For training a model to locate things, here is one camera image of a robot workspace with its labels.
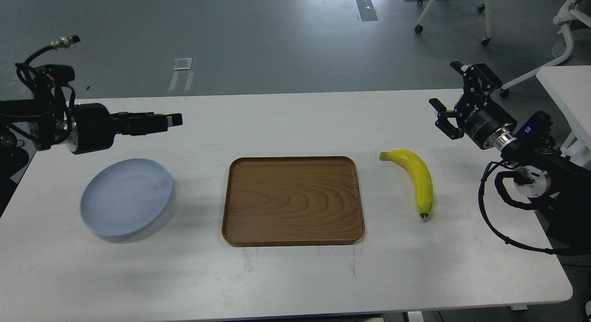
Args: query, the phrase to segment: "wooden tray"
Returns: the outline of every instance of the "wooden tray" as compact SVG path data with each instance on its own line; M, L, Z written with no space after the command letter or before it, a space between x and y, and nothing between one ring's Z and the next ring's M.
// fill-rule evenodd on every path
M222 224L230 244L351 244L364 231L357 170L350 158L232 162Z

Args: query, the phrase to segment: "chair leg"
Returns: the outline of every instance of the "chair leg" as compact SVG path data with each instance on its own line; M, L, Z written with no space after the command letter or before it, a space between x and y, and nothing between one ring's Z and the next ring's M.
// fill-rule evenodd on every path
M566 61L566 59L568 59L570 54L573 52L573 34L570 31L570 27L568 24L561 25L560 31L562 32L562 34L564 36L564 41L566 42L566 50L564 50L564 54L560 55L556 59L553 59L549 63L546 63L545 65L541 65L540 67L535 68L534 70L532 70L526 74L523 74L520 77L515 78L514 80L511 80L511 82L504 84L503 86L501 86L501 92L504 90L507 90L508 88L511 88L511 86L514 86L515 84L519 84L519 83L523 82L524 80L534 76L535 74L538 73L538 71L540 71L540 68L542 68L542 67L552 67L555 65L559 65L560 63L563 63L564 61Z
M484 11L486 18L486 37L490 39L492 38L492 6L490 0L484 0L484 6L486 7Z
M425 19L425 17L427 16L427 13L431 9L431 5L433 3L435 3L435 0L429 0L429 3L425 7L425 10L423 10L421 16L418 18L418 21L416 21L416 25L421 25L422 24L423 19Z

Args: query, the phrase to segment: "cable connector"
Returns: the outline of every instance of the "cable connector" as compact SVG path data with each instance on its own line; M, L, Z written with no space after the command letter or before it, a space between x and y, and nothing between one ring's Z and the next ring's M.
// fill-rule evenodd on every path
M58 48L69 48L70 45L76 44L77 42L80 42L79 36L62 36L58 41L51 42L51 46L57 50Z

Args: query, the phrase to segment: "robotic arm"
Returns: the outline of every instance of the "robotic arm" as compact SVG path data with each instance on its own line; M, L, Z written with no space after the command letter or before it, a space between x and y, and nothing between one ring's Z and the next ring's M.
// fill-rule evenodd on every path
M74 69L65 65L32 67L39 55L80 42L78 36L63 37L17 63L17 76L33 93L33 99L0 101L0 182L2 191L10 177L28 164L28 153L13 131L30 139L37 150L66 143L74 154L109 149L116 134L146 135L167 131L183 124L181 114L154 112L110 114L100 103L74 104L76 93L70 86ZM70 90L66 100L63 89ZM26 122L29 132L15 126Z
M482 150L495 147L501 152L501 162L487 166L479 189L479 206L490 229L505 243L548 254L579 255L591 253L591 171L572 164L555 150L549 135L552 125L549 115L536 112L517 132L517 121L490 98L490 92L501 81L484 64L451 66L464 78L464 94L447 110L436 98L429 103L437 111L435 126L450 139L465 134ZM456 126L449 122L456 119ZM547 234L570 246L568 249L541 249L521 244L506 237L490 223L484 206L486 179L499 166L508 169L496 174L495 187L510 206L539 210L549 221ZM520 194L530 203L513 200L504 179L513 179Z

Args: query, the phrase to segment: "tray rim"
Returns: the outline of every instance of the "tray rim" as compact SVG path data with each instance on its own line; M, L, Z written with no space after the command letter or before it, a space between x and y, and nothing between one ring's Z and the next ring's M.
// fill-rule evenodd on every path
M232 240L230 237L228 237L228 234L226 233L226 231L224 231L224 228L226 227L226 221L227 221L228 197L229 197L230 184L231 184L230 175L232 174L232 170L234 170L234 167L236 167L238 164L241 164L242 162L245 162L245 161L254 161L254 160L305 161L305 160L311 160L313 158L321 158L322 160L341 159L341 160L345 161L347 164L349 164L350 166L352 166L352 169L355 172L355 187L357 188L357 192L359 192L359 217L361 218L361 226L359 227L360 231L357 236L355 236L353 239L349 237L346 240L345 239L341 239L341 240L326 239L326 240L314 240L314 241L311 241L311 240L289 240L289 241L278 240L278 241L273 241L273 242L270 242L270 241L251 242L248 244L236 242L236 240ZM281 156L279 156L279 157L265 157L264 156L264 157L240 157L240 158L235 159L230 164L230 167L228 169L228 183L226 185L226 196L224 198L221 232L222 232L222 237L224 238L224 240L226 240L226 242L228 242L229 244L231 244L232 246L235 246L235 247L317 246L317 245L327 245L327 244L333 244L333 245L355 244L361 238L363 238L363 236L365 235L365 215L363 214L363 204L361 203L361 188L359 187L359 177L357 174L357 166L356 166L355 162L347 156L285 156L285 157L281 157Z

